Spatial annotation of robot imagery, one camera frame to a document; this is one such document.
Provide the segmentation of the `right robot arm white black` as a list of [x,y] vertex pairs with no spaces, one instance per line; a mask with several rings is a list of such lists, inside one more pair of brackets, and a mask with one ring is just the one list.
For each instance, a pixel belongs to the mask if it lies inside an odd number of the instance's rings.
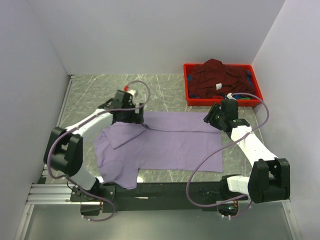
[[230,200],[237,193],[248,196],[255,204],[287,200],[291,193],[290,163],[278,158],[255,135],[252,126],[239,118],[235,100],[214,104],[204,122],[227,134],[244,153],[251,165],[249,176],[225,175],[219,193]]

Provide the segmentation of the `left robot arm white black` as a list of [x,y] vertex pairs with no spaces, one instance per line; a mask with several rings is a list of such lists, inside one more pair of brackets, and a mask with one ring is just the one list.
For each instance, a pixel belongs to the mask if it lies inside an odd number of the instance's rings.
[[44,163],[48,175],[55,180],[67,179],[82,189],[88,201],[100,195],[99,180],[83,164],[83,145],[94,134],[116,122],[143,123],[144,103],[121,103],[118,108],[110,102],[99,106],[91,115],[67,128],[55,127],[48,140]]

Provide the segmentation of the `lavender t shirt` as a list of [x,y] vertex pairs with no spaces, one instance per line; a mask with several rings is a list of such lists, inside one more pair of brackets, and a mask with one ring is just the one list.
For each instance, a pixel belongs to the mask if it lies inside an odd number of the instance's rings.
[[222,147],[221,133],[204,122],[204,112],[144,113],[144,123],[116,122],[94,139],[104,183],[137,187],[139,170],[193,171]]

